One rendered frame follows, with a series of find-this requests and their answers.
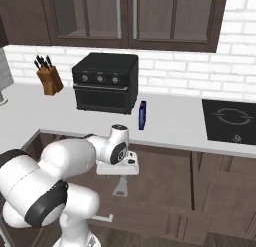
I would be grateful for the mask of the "blue box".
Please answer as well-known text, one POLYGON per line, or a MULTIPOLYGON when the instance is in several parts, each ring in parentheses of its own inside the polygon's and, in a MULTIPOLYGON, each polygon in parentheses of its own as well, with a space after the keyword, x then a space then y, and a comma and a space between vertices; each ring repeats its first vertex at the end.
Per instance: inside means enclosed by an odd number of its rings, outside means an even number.
POLYGON ((146 101, 141 101, 139 106, 139 130, 144 130, 146 124, 146 101))

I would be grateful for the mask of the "plain brown cupboard panel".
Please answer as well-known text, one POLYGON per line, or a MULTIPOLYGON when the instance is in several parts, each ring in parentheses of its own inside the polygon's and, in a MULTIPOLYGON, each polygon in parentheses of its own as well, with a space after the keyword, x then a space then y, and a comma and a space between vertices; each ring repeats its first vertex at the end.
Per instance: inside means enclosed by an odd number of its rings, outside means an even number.
POLYGON ((10 44, 50 44, 42 0, 0 0, 0 16, 10 44))

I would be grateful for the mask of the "brown wooden drawer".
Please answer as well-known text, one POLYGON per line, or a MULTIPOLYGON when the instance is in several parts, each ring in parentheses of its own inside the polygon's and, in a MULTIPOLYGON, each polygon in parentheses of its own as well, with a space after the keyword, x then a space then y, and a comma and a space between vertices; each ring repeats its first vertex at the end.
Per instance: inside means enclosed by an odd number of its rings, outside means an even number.
POLYGON ((188 151, 132 145, 139 160, 139 174, 128 178, 128 195, 113 194, 119 178, 99 176, 95 170, 68 181, 88 187, 100 195, 98 214, 111 222, 95 225, 163 236, 174 208, 191 208, 190 153, 188 151))

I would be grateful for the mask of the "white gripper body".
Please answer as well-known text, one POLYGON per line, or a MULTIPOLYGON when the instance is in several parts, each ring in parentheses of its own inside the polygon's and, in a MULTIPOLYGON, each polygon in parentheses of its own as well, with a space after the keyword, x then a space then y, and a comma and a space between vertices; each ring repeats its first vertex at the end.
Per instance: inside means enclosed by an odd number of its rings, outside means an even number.
POLYGON ((104 162, 97 164, 96 172, 98 175, 138 175, 139 164, 128 164, 127 162, 120 162, 115 165, 110 165, 104 162))

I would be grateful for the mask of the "glass-fronted brown cupboard door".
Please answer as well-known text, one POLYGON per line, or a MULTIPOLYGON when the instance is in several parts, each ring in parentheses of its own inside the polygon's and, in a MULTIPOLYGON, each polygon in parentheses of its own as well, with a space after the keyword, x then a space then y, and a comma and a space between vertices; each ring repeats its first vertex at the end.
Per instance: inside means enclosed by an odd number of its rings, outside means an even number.
POLYGON ((128 0, 129 47, 214 53, 227 0, 138 0, 137 39, 133 39, 133 6, 128 0))
POLYGON ((121 0, 121 39, 116 0, 42 0, 53 46, 128 47, 128 0, 121 0))

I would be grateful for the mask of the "wooden knife block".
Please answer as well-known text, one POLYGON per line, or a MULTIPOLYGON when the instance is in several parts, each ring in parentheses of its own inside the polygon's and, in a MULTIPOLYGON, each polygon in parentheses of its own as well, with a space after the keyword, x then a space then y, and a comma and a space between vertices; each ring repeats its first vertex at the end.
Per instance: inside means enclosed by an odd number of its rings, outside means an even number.
POLYGON ((58 71, 49 56, 43 58, 37 55, 34 64, 38 69, 37 76, 43 85, 45 95, 54 96, 63 89, 63 83, 58 71))

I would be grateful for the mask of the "black hob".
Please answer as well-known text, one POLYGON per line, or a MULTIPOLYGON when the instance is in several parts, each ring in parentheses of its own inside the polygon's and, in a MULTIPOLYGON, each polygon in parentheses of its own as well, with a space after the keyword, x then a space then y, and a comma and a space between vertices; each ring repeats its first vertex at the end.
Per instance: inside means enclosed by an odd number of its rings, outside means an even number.
POLYGON ((202 100, 207 139, 256 146, 256 103, 202 100))

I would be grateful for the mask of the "brown lower cupboard run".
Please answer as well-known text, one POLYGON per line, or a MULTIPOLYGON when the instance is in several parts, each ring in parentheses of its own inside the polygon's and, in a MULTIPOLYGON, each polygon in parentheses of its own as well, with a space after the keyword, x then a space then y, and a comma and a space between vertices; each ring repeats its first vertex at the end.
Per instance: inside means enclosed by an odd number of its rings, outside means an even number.
POLYGON ((192 153, 195 209, 210 231, 256 241, 256 158, 192 153))

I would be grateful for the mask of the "black toaster oven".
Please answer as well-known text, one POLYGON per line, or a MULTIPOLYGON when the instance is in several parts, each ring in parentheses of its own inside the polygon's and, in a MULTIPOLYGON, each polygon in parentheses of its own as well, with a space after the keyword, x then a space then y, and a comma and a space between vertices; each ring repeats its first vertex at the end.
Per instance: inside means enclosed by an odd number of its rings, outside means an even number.
POLYGON ((138 56, 90 53, 72 67, 77 109, 130 114, 138 95, 138 56))

